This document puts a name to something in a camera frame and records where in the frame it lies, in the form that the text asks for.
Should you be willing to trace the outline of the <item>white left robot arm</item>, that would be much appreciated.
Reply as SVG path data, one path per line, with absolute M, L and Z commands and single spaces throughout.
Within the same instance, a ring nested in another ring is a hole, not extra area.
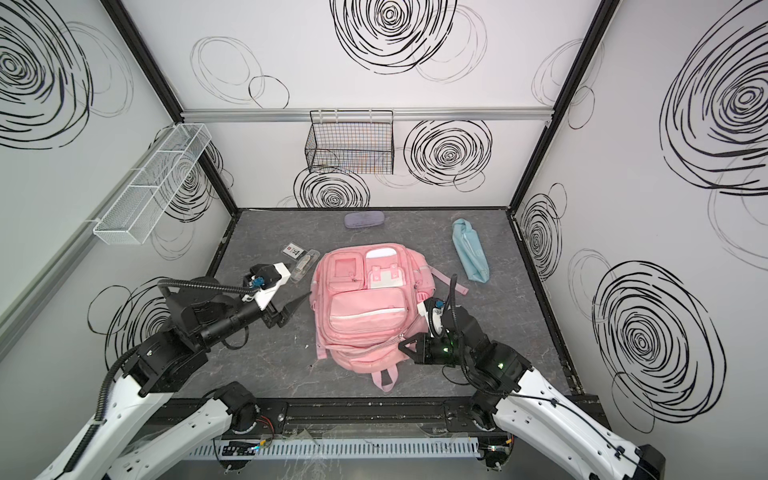
M 101 383 L 94 415 L 42 479 L 116 479 L 111 467 L 144 424 L 208 361 L 212 347 L 257 321 L 284 326 L 305 295 L 276 309 L 268 289 L 225 286 L 211 277 L 162 278 L 157 284 L 171 314 L 169 325 L 119 356 Z M 249 433 L 259 424 L 275 434 L 256 397 L 238 382 L 214 389 L 186 419 L 147 444 L 128 465 L 129 478 L 156 478 L 183 456 L 229 430 Z

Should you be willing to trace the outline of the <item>clear plastic eraser case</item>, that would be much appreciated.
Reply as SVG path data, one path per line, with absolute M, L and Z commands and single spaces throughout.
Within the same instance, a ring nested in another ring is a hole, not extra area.
M 320 252 L 311 249 L 305 252 L 297 261 L 296 266 L 291 271 L 290 280 L 293 283 L 300 282 L 312 269 L 314 264 L 320 259 Z

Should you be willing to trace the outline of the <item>pink student backpack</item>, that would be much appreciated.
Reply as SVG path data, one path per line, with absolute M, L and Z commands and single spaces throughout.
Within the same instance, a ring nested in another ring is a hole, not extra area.
M 344 247 L 325 254 L 311 281 L 319 360 L 368 374 L 388 393 L 397 365 L 407 358 L 399 344 L 428 331 L 425 302 L 448 276 L 421 253 L 396 243 Z

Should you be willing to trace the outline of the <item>clear lead refill box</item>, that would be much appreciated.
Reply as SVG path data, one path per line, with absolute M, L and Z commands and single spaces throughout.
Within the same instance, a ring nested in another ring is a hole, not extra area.
M 283 249 L 282 253 L 294 260 L 300 259 L 304 254 L 306 250 L 294 243 L 287 244 Z

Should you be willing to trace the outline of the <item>purple fabric glasses case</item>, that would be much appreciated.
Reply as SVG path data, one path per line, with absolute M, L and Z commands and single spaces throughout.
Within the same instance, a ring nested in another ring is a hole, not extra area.
M 382 211 L 358 211 L 346 214 L 343 223 L 347 229 L 364 229 L 380 226 L 385 219 Z

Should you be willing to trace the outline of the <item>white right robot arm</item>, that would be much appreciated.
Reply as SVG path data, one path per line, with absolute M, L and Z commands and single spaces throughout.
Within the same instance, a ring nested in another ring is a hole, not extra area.
M 514 348 L 492 341 L 464 308 L 431 299 L 420 305 L 424 333 L 403 339 L 417 364 L 443 365 L 474 388 L 469 414 L 483 430 L 499 429 L 534 447 L 575 479 L 661 479 L 666 459 L 637 446 L 560 393 Z

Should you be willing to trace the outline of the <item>teal pencil pouch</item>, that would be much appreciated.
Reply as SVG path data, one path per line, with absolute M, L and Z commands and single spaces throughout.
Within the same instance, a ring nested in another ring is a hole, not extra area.
M 452 241 L 467 278 L 487 283 L 490 280 L 488 260 L 479 236 L 469 221 L 460 218 L 453 222 Z

